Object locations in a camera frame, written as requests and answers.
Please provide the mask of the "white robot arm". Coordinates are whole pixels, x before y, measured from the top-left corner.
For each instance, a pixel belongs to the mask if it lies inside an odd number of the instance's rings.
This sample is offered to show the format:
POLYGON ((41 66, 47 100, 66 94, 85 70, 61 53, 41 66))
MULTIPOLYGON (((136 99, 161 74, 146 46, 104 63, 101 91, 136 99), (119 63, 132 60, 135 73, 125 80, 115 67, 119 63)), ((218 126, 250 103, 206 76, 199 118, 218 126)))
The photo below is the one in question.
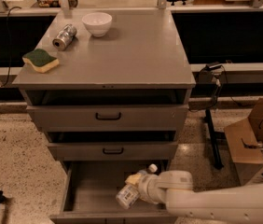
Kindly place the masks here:
POLYGON ((162 203, 176 217, 263 224, 263 183, 196 192, 192 174, 186 171, 139 172, 126 182, 137 189, 141 199, 162 203))

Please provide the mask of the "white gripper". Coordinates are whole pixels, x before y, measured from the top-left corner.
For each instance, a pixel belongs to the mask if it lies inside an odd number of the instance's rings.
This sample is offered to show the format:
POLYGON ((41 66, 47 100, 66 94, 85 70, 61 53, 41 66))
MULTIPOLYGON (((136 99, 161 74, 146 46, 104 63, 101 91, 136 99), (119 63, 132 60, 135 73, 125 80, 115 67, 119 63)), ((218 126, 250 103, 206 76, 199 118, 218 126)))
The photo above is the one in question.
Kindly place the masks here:
POLYGON ((130 175, 126 184, 138 186, 140 198, 148 203, 165 203, 166 190, 162 175, 130 175))

